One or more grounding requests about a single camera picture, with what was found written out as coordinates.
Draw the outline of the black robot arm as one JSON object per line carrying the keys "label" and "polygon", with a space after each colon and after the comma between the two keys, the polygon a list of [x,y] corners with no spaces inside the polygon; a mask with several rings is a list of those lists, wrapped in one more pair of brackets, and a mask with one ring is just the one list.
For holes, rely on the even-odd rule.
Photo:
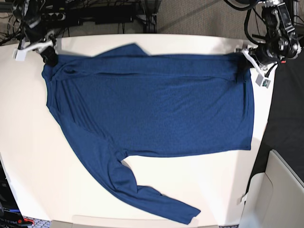
{"label": "black robot arm", "polygon": [[[260,19],[266,27],[265,36],[250,35],[248,32],[251,12],[259,3],[262,3]],[[296,59],[302,51],[288,8],[283,0],[263,0],[252,2],[238,10],[247,12],[244,32],[247,39],[256,46],[247,45],[236,51],[241,52],[258,72],[256,83],[268,87],[272,69],[289,59]]]}
{"label": "black robot arm", "polygon": [[24,61],[30,51],[41,55],[46,65],[54,67],[58,63],[55,51],[56,36],[49,30],[42,19],[41,10],[44,0],[15,0],[12,13],[20,22],[21,35],[18,48],[13,56],[16,61]]}

